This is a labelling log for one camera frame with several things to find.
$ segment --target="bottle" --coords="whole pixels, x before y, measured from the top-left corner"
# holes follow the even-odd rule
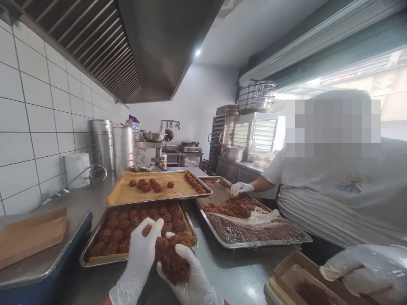
[[[161,169],[167,169],[167,154],[162,152],[160,154],[160,164],[159,164]]]

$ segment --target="white latex glove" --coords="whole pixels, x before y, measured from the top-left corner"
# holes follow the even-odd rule
[[[239,195],[239,193],[248,193],[254,191],[254,187],[251,184],[246,184],[243,182],[235,183],[230,187],[233,195]]]
[[[109,292],[113,305],[137,303],[154,262],[156,240],[161,236],[163,224],[164,221],[161,218],[157,222],[146,218],[131,233],[127,267],[116,286]],[[147,225],[151,225],[152,228],[147,237],[144,237],[141,232]]]
[[[357,245],[329,259],[322,276],[343,284],[354,295],[368,295],[382,305],[407,304],[407,248]]]
[[[173,235],[171,232],[165,234],[167,238]],[[223,305],[225,303],[223,297],[216,292],[209,282],[201,263],[195,257],[192,250],[187,246],[178,244],[175,246],[175,251],[190,264],[190,277],[188,281],[173,285],[163,273],[161,262],[157,263],[157,272],[170,285],[179,302],[182,305]]]

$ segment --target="range hood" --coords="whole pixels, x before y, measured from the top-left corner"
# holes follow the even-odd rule
[[[2,0],[123,103],[172,100],[223,0]]]

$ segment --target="white ceiling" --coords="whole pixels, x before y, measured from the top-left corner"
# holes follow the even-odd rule
[[[196,63],[240,68],[328,0],[225,0]]]

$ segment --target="paper towel roll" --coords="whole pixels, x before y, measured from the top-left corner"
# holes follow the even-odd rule
[[[88,153],[73,153],[65,156],[65,166],[67,169],[67,180],[68,182],[75,178],[81,171],[90,166],[89,154]],[[79,189],[81,187],[90,184],[90,180],[87,179],[90,174],[90,169],[80,175],[73,181],[69,187],[74,189]]]

